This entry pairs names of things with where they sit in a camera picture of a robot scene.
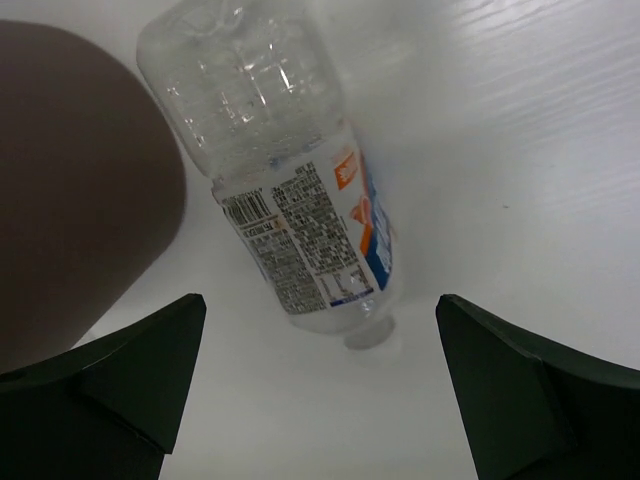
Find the brown plastic waste bin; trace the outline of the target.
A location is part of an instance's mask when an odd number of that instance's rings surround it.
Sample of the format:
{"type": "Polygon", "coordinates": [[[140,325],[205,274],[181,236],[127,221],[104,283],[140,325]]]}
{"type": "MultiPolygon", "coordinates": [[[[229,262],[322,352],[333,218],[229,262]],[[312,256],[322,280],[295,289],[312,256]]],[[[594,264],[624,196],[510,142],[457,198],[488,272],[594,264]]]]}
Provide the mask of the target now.
{"type": "Polygon", "coordinates": [[[1,368],[72,348],[168,248],[184,166],[140,80],[53,26],[1,24],[1,368]]]}

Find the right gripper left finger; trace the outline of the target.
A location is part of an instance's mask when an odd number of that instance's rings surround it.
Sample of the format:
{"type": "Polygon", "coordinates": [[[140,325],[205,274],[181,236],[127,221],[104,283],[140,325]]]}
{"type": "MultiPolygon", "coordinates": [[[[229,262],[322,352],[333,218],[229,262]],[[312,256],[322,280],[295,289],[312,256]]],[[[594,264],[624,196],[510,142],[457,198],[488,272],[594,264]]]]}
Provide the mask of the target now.
{"type": "Polygon", "coordinates": [[[1,376],[4,479],[156,479],[176,445],[206,304],[146,318],[1,376]]]}

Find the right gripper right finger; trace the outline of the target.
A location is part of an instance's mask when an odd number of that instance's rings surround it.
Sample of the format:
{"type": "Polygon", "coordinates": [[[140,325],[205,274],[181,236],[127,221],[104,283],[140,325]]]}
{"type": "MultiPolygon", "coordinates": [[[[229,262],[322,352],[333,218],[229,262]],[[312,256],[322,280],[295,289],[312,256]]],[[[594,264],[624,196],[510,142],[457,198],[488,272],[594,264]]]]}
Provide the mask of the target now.
{"type": "Polygon", "coordinates": [[[638,478],[638,371],[458,295],[436,320],[478,478],[638,478]]]}

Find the clear bottle white label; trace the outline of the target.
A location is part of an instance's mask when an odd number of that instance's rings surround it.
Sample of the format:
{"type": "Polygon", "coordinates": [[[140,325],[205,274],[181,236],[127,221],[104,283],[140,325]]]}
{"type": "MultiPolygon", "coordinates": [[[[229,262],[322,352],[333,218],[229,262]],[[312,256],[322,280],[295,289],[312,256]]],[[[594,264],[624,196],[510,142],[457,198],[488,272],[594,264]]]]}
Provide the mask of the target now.
{"type": "Polygon", "coordinates": [[[142,76],[290,322],[352,351],[395,330],[395,235],[302,1],[181,1],[142,76]]]}

